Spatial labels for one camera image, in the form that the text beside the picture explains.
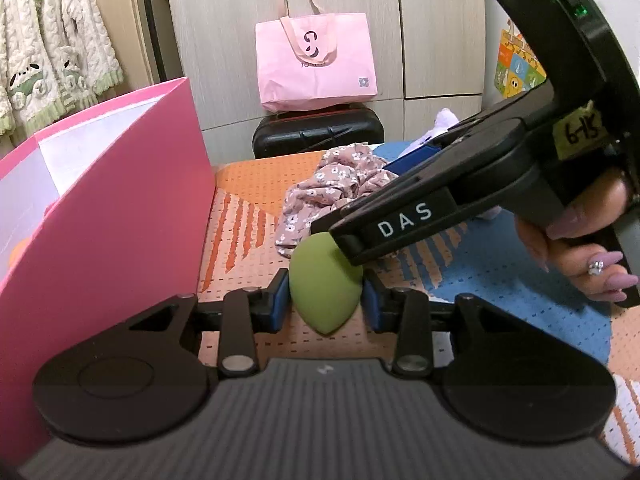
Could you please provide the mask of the person's right hand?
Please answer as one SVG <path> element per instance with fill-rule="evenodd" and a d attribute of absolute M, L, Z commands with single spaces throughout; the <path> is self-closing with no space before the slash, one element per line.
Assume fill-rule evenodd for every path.
<path fill-rule="evenodd" d="M 637 275 L 620 265 L 621 252 L 598 244 L 570 244 L 610 226 L 622 216 L 631 199 L 631 187 L 620 170 L 600 177 L 565 211 L 539 229 L 520 217 L 514 218 L 518 238 L 542 270 L 552 266 L 592 301 L 621 302 L 626 290 L 639 283 Z"/>

